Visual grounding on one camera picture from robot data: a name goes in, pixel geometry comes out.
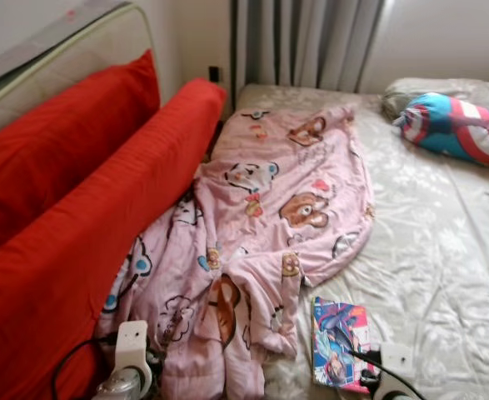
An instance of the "headboard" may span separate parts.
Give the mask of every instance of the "headboard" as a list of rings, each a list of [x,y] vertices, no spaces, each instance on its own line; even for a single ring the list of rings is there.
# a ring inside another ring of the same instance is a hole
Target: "headboard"
[[[133,4],[115,9],[0,80],[0,129],[89,74],[129,63],[149,48],[144,11]]]

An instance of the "comic book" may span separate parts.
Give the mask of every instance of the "comic book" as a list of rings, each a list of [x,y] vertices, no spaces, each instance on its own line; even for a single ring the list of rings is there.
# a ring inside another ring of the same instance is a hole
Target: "comic book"
[[[374,367],[348,351],[370,350],[367,310],[315,297],[312,303],[312,370],[314,383],[368,393],[359,384],[361,371]]]

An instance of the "red pillow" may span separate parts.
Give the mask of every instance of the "red pillow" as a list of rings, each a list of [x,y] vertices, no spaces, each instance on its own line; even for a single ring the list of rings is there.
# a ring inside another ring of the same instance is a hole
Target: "red pillow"
[[[75,188],[159,108],[148,51],[0,131],[0,246]]]
[[[0,247],[0,399],[50,398],[52,370],[92,336],[135,236],[192,182],[225,93],[187,84],[100,168]],[[60,398],[97,373],[83,349],[62,370]]]

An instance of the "pink blanket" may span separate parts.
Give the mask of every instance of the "pink blanket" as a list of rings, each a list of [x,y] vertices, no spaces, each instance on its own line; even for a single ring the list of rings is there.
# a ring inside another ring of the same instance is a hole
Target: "pink blanket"
[[[97,334],[147,320],[164,398],[260,398],[266,351],[296,355],[301,284],[333,277],[372,226],[352,120],[235,114],[191,191],[136,239]]]

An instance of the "blue pillow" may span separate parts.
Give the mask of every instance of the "blue pillow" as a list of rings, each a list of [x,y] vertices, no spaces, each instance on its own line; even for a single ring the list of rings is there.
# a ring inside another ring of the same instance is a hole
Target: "blue pillow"
[[[489,110],[484,107],[427,93],[407,104],[394,124],[420,147],[489,165]]]

